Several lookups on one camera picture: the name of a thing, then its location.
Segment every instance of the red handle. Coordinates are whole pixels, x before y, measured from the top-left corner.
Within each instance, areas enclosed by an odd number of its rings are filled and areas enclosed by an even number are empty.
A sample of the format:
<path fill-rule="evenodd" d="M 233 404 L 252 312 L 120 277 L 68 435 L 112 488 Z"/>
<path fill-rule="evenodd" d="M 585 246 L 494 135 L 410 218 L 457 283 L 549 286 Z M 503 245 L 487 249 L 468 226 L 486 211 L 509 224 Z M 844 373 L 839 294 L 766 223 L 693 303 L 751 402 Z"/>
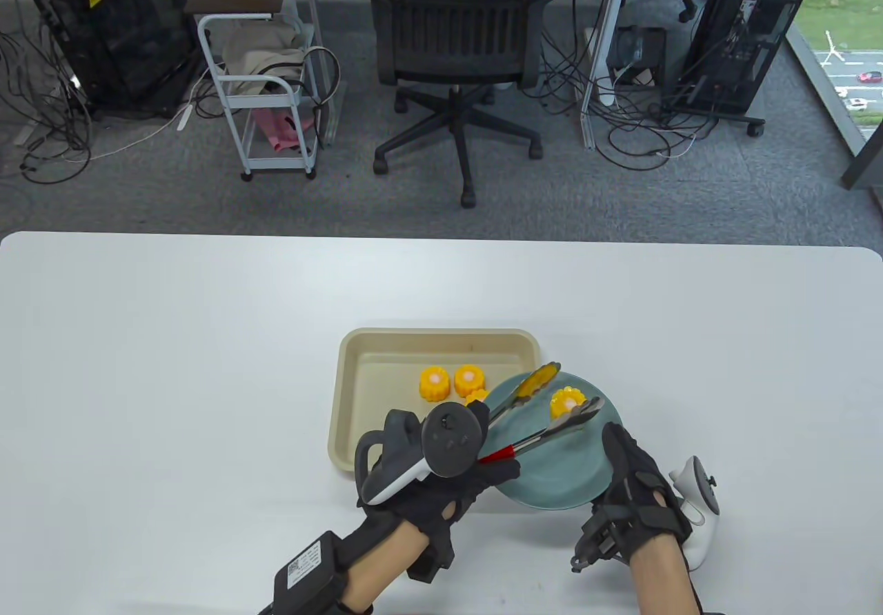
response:
<path fill-rule="evenodd" d="M 502 450 L 497 450 L 494 454 L 489 454 L 484 458 L 479 458 L 479 463 L 494 463 L 495 461 L 507 461 L 509 458 L 515 458 L 515 446 L 509 445 L 508 447 L 502 448 Z"/>

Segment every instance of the chair backrest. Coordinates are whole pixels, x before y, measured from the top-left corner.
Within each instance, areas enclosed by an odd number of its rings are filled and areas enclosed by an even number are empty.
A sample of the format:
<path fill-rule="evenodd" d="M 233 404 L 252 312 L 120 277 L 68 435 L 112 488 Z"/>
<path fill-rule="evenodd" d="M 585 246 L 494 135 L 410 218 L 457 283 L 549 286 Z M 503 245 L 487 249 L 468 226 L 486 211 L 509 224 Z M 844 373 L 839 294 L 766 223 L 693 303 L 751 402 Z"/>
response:
<path fill-rule="evenodd" d="M 532 88 L 549 1 L 371 0 L 379 78 Z"/>

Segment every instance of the pink bag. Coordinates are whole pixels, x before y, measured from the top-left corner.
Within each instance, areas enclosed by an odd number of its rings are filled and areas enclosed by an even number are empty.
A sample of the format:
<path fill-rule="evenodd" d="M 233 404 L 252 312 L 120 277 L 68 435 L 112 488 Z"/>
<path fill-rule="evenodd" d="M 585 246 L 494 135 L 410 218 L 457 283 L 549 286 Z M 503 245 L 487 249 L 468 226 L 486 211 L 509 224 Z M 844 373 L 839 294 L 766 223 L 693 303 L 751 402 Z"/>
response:
<path fill-rule="evenodd" d="M 261 132 L 267 137 L 275 152 L 300 146 L 299 139 L 297 139 L 297 131 L 294 129 L 294 119 L 291 117 L 291 110 L 261 108 L 260 110 L 252 110 L 252 116 L 255 117 L 255 123 L 261 128 Z M 306 133 L 312 127 L 312 121 L 312 118 L 300 121 L 300 127 L 303 132 Z"/>

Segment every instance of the beige tray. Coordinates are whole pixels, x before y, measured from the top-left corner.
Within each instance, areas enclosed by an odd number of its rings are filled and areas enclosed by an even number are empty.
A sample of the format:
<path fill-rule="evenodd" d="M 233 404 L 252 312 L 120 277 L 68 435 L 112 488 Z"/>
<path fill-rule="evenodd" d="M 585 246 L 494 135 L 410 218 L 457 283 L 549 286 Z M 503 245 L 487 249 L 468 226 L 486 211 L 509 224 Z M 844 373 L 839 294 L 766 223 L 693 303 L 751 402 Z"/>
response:
<path fill-rule="evenodd" d="M 423 370 L 444 367 L 453 381 L 464 364 L 482 367 L 488 390 L 492 390 L 511 376 L 539 367 L 539 344 L 523 330 L 362 328 L 350 332 L 341 342 L 337 359 L 328 433 L 331 463 L 351 472 L 359 438 L 384 428 L 391 408 L 412 410 L 420 419 L 432 410 L 434 404 L 420 397 Z M 453 384 L 446 401 L 463 401 Z"/>

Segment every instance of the metal tongs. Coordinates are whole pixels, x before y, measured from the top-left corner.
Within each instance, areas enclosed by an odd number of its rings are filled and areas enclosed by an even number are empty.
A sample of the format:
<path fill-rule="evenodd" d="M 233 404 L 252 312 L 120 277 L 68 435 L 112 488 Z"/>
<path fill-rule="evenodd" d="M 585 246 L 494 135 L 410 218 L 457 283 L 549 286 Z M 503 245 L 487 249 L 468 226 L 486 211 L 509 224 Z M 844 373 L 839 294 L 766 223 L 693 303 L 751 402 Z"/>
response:
<path fill-rule="evenodd" d="M 494 454 L 479 458 L 479 463 L 494 463 L 494 461 L 516 458 L 524 454 L 524 452 L 529 452 L 540 447 L 540 445 L 545 445 L 554 438 L 561 438 L 561 436 L 568 433 L 576 432 L 599 413 L 605 402 L 606 399 L 602 397 L 593 397 L 582 406 L 574 407 L 570 413 L 564 414 L 557 420 L 552 420 L 552 423 L 545 429 L 534 432 L 508 447 L 497 450 Z"/>
<path fill-rule="evenodd" d="M 512 390 L 512 394 L 508 395 L 494 410 L 491 411 L 490 422 L 488 428 L 494 426 L 502 417 L 512 410 L 516 410 L 519 406 L 529 403 L 533 397 L 536 397 L 549 383 L 555 380 L 555 376 L 561 372 L 561 363 L 544 364 L 538 370 L 535 370 L 530 376 L 521 381 L 518 386 Z"/>

